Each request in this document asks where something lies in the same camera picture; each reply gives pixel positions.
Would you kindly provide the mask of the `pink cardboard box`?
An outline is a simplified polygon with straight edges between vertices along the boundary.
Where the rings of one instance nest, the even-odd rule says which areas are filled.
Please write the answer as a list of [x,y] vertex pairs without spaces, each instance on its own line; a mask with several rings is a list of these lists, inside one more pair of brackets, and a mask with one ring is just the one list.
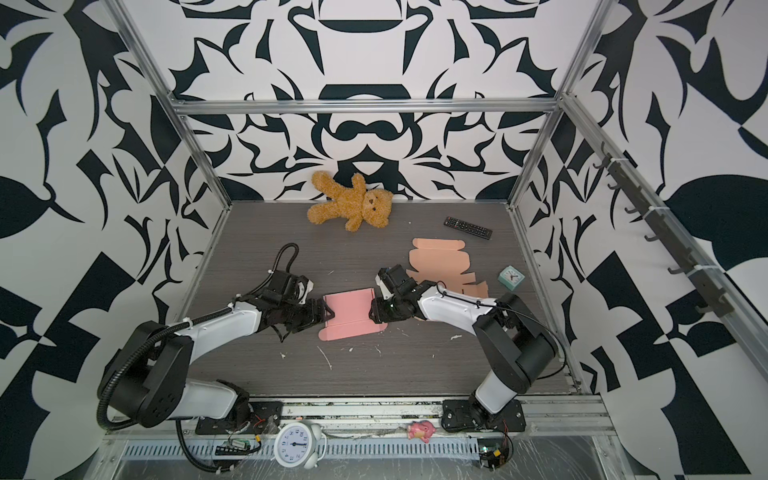
[[387,325],[369,318],[374,299],[373,288],[325,295],[324,300],[334,317],[325,322],[318,338],[330,342],[383,332]]

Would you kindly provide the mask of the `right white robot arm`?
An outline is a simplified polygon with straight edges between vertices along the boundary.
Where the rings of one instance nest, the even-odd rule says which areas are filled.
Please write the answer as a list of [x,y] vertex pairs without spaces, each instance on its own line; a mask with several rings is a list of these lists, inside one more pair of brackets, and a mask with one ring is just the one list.
[[510,292],[497,299],[463,295],[435,281],[417,282],[401,265],[380,269],[376,285],[381,293],[369,312],[375,323],[440,322],[474,335],[482,348],[490,372],[467,401],[444,409],[447,431],[493,429],[512,419],[517,397],[565,354],[554,332]]

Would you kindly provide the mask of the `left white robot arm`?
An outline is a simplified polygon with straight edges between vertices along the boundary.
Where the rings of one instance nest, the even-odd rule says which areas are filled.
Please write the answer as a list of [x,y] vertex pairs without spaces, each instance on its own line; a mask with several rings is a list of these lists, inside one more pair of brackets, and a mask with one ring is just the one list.
[[266,329],[281,340],[325,323],[335,313],[322,298],[311,295],[313,283],[274,264],[266,278],[223,308],[171,325],[147,321],[135,328],[123,348],[106,366],[97,388],[96,420],[107,432],[133,426],[175,424],[182,453],[200,471],[221,475],[234,470],[232,461],[206,463],[186,443],[183,421],[207,418],[224,421],[234,432],[250,425],[250,395],[224,380],[197,381],[190,366],[202,356],[239,338]]

